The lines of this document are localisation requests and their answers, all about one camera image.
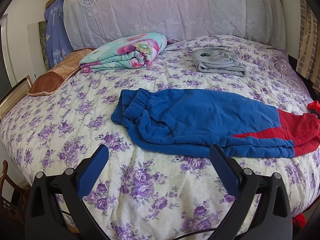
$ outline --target silver bolt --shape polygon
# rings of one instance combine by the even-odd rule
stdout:
[[[281,179],[281,175],[280,175],[280,173],[275,172],[273,175],[276,177],[276,179]]]
[[[244,174],[246,175],[251,175],[252,174],[252,170],[250,170],[249,168],[244,168],[243,169]]]
[[[38,172],[38,173],[36,174],[36,177],[37,177],[38,179],[42,178],[42,176],[43,176],[43,172],[42,172],[42,171],[40,171],[40,172]]]
[[[67,175],[71,175],[71,174],[73,173],[73,168],[68,168],[68,169],[66,169],[65,173],[66,173]]]

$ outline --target brown blanket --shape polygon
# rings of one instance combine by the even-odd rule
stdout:
[[[80,60],[93,50],[90,48],[71,52],[62,62],[36,79],[29,95],[37,97],[55,93],[71,76],[80,70]]]

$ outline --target blue gripper pad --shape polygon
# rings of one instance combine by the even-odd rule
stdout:
[[[225,157],[222,150],[215,145],[209,149],[209,159],[216,170],[222,184],[229,195],[238,198],[240,195],[240,181]]]
[[[91,162],[78,180],[77,194],[80,199],[90,194],[94,184],[109,159],[109,149],[105,145],[100,145],[94,155],[95,156],[92,158]]]

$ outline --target white bedsheet with purple flowers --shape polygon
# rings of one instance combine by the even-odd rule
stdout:
[[[209,46],[234,51],[247,76],[196,72],[192,50]],[[234,201],[208,160],[142,150],[124,127],[111,122],[120,91],[140,87],[229,91],[294,114],[307,112],[312,101],[282,50],[234,36],[178,42],[147,68],[78,73],[54,95],[25,97],[0,123],[10,157],[32,183],[38,171],[61,174],[106,144],[109,161],[84,201],[108,236],[119,240],[165,240],[217,227]],[[319,195],[318,150],[292,159],[236,160],[257,174],[282,174],[293,215]],[[247,229],[256,206],[257,201],[241,231]]]

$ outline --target plaid curtain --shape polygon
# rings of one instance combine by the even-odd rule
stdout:
[[[301,26],[297,72],[314,84],[320,92],[320,25],[305,0],[300,0]]]

